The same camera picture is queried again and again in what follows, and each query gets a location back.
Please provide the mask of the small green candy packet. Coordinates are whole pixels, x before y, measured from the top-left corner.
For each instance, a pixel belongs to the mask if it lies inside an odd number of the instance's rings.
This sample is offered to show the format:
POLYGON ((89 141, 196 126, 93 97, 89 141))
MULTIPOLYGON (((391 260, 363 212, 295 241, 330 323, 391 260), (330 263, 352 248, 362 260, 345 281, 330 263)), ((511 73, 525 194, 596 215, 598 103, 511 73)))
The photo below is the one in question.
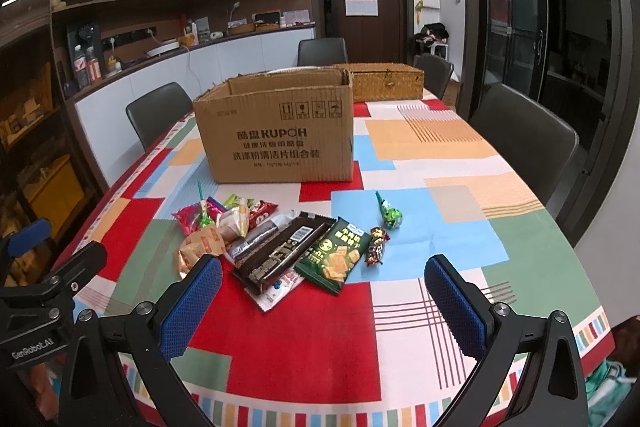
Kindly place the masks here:
POLYGON ((246 202, 247 207, 252 207, 255 202, 254 198, 244 198, 243 196, 232 193, 222 202, 222 205, 227 209, 235 208, 240 205, 241 200, 246 202))

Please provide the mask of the brown cardboard box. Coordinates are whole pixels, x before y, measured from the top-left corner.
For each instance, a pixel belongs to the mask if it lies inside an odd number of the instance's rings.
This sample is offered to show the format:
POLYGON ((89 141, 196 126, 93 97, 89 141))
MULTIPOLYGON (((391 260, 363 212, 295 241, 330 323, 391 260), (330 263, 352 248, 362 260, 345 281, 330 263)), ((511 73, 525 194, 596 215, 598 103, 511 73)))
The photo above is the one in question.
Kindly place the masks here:
POLYGON ((196 98, 193 109, 220 184, 352 179, 354 98, 347 69, 230 78, 196 98))

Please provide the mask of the green cracker snack bag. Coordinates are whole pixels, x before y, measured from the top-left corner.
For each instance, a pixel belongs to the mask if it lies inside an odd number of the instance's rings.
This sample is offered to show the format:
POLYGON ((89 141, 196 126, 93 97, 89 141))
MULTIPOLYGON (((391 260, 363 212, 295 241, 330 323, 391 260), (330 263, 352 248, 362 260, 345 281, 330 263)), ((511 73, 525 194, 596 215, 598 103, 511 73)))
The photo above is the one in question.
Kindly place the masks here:
POLYGON ((367 251, 370 234, 338 218, 295 263, 294 270, 328 293, 337 296, 349 274, 367 251))

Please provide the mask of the dark chair far end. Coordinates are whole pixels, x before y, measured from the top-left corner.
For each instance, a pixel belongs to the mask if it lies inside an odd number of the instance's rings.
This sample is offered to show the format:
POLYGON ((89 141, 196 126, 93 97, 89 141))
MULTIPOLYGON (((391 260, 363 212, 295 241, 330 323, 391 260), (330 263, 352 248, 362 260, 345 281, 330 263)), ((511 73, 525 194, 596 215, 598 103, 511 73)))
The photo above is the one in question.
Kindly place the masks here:
POLYGON ((297 66, 331 66, 348 62, 346 42, 343 38, 300 40, 297 66))

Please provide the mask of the dark chair left near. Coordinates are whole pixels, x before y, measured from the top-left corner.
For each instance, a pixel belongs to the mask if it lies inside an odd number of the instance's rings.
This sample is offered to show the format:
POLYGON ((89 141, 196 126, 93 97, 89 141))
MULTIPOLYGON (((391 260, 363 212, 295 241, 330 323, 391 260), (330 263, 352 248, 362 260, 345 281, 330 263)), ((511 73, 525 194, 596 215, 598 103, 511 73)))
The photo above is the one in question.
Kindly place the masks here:
POLYGON ((192 112, 192 100, 180 84, 170 82, 136 98, 125 112, 146 152, 178 120, 192 112))

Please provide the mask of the white red snack packet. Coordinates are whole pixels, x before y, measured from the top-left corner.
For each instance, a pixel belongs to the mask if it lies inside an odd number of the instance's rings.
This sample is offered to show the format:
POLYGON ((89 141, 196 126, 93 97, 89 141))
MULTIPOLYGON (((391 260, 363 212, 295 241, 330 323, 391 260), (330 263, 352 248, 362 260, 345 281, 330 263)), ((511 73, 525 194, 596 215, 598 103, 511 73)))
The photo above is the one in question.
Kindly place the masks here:
POLYGON ((303 280, 304 278, 295 270, 288 269, 260 295, 256 296, 248 289, 246 292, 262 312, 268 312, 277 306, 291 291, 294 291, 303 280))

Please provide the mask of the green yellow lollipop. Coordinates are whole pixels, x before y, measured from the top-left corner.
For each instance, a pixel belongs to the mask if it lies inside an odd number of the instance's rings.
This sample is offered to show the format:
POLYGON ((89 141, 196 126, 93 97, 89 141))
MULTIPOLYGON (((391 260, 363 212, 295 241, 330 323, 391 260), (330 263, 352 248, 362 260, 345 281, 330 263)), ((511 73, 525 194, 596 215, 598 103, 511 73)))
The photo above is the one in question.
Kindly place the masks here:
POLYGON ((214 218, 210 215, 207 199, 204 197, 202 184, 198 182, 198 196, 200 196, 200 213, 198 214, 198 228, 204 229, 214 223, 214 218))

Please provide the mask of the woven wicker basket box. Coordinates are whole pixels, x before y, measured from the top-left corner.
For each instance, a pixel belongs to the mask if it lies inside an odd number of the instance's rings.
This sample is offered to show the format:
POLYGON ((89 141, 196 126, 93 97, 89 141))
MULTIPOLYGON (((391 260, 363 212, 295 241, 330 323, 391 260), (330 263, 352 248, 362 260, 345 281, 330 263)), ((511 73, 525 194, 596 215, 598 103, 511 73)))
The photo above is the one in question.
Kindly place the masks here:
POLYGON ((336 64, 352 76, 355 102, 421 100, 424 72, 398 63, 336 64))

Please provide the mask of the colourful patterned tablecloth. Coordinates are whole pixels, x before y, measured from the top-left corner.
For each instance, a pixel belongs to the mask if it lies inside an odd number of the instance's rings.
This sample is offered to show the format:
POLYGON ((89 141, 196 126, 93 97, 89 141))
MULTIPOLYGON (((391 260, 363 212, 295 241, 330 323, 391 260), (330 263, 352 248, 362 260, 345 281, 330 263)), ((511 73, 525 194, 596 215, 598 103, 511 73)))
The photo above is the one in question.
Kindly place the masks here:
POLYGON ((245 196, 337 229, 256 299, 224 280, 177 373, 219 426, 431 426, 473 369, 423 272, 445 255, 491 301, 570 318, 586 371, 612 351, 599 299, 548 210, 432 96, 355 108, 348 182, 223 184, 183 118, 113 186, 81 232, 107 250, 78 309, 124 314, 178 279, 177 211, 245 196))

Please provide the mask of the dark chair right far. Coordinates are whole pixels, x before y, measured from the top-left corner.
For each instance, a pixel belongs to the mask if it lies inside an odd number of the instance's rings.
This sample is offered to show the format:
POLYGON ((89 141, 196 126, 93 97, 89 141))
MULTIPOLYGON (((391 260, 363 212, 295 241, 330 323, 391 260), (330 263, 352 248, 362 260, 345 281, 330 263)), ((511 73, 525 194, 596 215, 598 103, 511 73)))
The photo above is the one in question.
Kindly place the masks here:
POLYGON ((413 66, 424 72, 424 88, 442 98, 454 73, 454 64, 437 55, 424 53, 414 58, 413 66))

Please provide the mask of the dark chair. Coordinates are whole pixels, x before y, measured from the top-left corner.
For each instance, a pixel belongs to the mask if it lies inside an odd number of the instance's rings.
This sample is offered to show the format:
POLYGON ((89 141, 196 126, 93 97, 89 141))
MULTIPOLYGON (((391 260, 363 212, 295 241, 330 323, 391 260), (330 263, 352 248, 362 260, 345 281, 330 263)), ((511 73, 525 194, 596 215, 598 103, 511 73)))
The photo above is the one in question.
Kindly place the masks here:
POLYGON ((579 145, 577 132, 563 119, 503 83, 486 90, 469 124, 543 204, 549 202, 579 145))
POLYGON ((437 55, 424 53, 414 58, 413 66, 424 72, 424 88, 442 98, 454 73, 454 64, 437 55))
POLYGON ((192 112, 192 100, 180 84, 170 82, 136 98, 125 112, 146 152, 178 120, 192 112))

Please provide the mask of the dark brown chocolate bar packet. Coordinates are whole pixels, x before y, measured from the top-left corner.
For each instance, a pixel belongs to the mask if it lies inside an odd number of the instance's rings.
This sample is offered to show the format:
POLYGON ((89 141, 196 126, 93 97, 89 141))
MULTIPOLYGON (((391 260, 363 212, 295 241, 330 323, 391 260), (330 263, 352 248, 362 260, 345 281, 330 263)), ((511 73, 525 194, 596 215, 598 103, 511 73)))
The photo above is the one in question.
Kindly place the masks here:
POLYGON ((282 230, 260 243, 232 274, 253 295, 262 295, 280 276, 292 268, 335 219, 301 211, 282 230))

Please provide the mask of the black glass cabinet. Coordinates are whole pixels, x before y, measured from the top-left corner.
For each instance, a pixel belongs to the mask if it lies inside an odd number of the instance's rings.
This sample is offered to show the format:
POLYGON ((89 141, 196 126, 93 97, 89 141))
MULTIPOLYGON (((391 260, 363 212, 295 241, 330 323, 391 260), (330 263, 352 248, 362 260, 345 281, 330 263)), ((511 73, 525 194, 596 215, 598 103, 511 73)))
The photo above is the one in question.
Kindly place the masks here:
POLYGON ((521 92, 579 136, 546 207, 572 244, 623 165, 639 113, 639 0, 465 0, 459 113, 495 83, 521 92))

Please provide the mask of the dark chair right near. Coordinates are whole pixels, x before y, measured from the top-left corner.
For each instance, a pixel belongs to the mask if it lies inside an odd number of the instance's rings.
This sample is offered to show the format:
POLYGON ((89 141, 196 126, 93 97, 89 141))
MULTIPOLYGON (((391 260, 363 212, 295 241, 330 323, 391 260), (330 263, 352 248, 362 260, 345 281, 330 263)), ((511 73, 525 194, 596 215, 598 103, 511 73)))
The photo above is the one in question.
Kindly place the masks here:
POLYGON ((549 202, 579 145, 577 132, 563 119, 503 83, 486 90, 469 124, 543 204, 549 202))

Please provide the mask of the small dark candy wrapper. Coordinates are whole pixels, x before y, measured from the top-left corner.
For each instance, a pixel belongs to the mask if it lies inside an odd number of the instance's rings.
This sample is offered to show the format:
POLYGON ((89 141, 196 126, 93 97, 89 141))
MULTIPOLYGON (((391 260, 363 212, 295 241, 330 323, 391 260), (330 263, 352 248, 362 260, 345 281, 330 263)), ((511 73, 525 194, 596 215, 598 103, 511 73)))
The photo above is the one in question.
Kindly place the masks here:
POLYGON ((370 242, 368 245, 366 265, 373 267, 373 265, 382 265, 383 256, 385 253, 385 247, 390 240, 390 236, 387 231, 382 227, 374 227, 370 231, 370 242))

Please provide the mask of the red brown candy packet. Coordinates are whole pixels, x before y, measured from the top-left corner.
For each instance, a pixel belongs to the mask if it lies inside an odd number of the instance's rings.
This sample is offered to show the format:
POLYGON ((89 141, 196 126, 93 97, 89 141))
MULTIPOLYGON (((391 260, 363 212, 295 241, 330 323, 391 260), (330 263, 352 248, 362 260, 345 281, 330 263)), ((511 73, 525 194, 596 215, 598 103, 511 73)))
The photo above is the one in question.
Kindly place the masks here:
POLYGON ((262 199, 256 199, 248 207, 250 215, 248 216, 248 229, 253 230, 267 220, 278 209, 278 205, 274 202, 266 202, 262 199))

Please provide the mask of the clear wrapped pastry packet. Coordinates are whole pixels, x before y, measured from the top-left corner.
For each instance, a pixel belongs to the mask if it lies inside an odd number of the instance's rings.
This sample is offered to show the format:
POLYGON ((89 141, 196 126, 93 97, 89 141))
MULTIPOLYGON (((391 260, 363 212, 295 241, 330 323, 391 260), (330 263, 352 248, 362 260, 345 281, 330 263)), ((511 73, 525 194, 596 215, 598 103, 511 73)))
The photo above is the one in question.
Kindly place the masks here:
POLYGON ((221 213, 216 220, 217 230, 226 244, 247 236, 249 224, 250 210, 243 197, 238 200, 238 205, 221 213))

